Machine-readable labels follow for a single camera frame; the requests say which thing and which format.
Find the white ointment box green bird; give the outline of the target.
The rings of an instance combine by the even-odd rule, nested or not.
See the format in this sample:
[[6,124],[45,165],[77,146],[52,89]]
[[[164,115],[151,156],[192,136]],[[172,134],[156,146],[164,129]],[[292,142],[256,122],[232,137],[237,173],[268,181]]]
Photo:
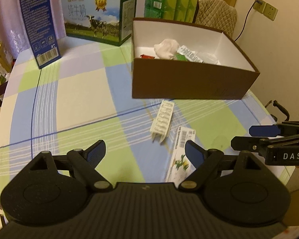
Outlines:
[[186,157],[185,144],[188,140],[195,141],[196,131],[188,127],[179,126],[176,135],[165,181],[172,182],[178,187],[194,171],[194,167]]

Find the white hair claw clip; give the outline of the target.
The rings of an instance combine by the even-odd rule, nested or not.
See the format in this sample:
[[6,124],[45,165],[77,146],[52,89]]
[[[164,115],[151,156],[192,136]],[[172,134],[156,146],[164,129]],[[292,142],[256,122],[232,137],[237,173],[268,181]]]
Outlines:
[[160,136],[159,143],[162,144],[168,136],[174,105],[173,101],[163,100],[161,102],[156,118],[153,120],[149,131],[153,141],[156,136]]

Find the white cream tube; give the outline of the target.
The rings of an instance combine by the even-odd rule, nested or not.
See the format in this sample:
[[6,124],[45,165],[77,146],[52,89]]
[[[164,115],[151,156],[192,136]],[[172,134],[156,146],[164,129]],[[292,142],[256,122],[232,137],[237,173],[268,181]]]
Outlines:
[[178,48],[176,54],[177,53],[184,55],[188,62],[203,63],[203,61],[196,56],[196,53],[194,51],[190,50],[188,47],[186,47],[184,45],[182,45]]

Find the white sock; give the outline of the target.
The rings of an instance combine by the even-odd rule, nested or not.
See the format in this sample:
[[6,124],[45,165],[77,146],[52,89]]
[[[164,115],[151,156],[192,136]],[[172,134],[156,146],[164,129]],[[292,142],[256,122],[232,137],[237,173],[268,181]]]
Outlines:
[[173,60],[179,46],[174,39],[164,39],[161,43],[154,45],[154,52],[159,59]]

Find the red candy packet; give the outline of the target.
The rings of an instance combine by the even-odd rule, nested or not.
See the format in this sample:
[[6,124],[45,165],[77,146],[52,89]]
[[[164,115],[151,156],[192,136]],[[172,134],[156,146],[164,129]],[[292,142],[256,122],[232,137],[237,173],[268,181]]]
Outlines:
[[154,59],[155,57],[143,54],[143,55],[140,56],[140,58],[142,58],[142,59]]

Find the clear plastic case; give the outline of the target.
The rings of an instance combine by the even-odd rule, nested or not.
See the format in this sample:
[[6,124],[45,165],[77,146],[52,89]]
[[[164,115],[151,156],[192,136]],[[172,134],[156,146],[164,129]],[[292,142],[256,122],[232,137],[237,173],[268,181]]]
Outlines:
[[198,52],[196,56],[206,64],[220,65],[218,58],[214,54],[208,52]]

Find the green medicine box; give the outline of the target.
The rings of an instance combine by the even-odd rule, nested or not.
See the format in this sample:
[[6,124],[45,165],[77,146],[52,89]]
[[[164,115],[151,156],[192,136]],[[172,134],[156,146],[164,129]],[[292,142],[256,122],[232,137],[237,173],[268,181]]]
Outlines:
[[178,53],[175,55],[175,60],[187,62],[186,57],[184,55],[181,55],[181,54],[178,54]]

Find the checkered tablecloth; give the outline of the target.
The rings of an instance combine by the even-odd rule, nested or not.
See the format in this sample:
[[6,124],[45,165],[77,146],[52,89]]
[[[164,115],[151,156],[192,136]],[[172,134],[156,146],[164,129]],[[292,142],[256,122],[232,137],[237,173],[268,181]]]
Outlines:
[[163,182],[179,127],[196,143],[232,154],[234,136],[273,119],[252,93],[242,100],[176,100],[163,143],[150,126],[158,99],[132,98],[131,44],[112,46],[66,37],[61,58],[39,69],[31,50],[19,53],[0,111],[0,190],[38,153],[66,154],[102,139],[97,171],[109,182]]

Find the brown cardboard storage box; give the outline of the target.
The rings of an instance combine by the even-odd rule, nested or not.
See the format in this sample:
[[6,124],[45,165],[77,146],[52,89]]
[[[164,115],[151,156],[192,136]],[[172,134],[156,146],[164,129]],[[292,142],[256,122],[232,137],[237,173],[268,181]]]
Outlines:
[[[214,54],[220,65],[155,57],[154,45],[174,39],[195,53]],[[154,59],[142,59],[141,55]],[[202,25],[134,18],[132,97],[138,99],[241,99],[260,75],[225,32]]]

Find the quilted beige chair cover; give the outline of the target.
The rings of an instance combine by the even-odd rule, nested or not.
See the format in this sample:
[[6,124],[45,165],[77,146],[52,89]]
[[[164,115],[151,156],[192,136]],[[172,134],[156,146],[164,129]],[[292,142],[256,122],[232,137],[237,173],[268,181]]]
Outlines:
[[224,0],[198,0],[195,24],[221,30],[232,37],[236,22],[236,9]]

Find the cow milk carton box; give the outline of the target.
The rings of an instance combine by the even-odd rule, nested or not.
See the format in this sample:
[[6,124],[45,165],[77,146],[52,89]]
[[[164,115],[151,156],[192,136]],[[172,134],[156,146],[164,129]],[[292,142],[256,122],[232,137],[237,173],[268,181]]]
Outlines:
[[137,0],[61,0],[66,35],[120,46],[130,38]]

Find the blue milk carton box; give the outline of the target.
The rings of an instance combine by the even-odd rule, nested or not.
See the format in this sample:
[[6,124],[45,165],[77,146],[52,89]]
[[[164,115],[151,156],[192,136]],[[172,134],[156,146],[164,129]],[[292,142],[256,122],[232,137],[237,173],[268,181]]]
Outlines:
[[39,69],[61,58],[50,0],[19,0],[20,11]]

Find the wall power socket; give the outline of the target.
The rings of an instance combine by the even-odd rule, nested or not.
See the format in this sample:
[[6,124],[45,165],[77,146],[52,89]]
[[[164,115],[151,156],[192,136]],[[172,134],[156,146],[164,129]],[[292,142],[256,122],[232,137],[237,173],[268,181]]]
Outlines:
[[271,21],[275,20],[278,13],[278,9],[276,7],[269,3],[266,3],[263,0],[255,0],[253,9],[263,14],[266,18],[268,18]]

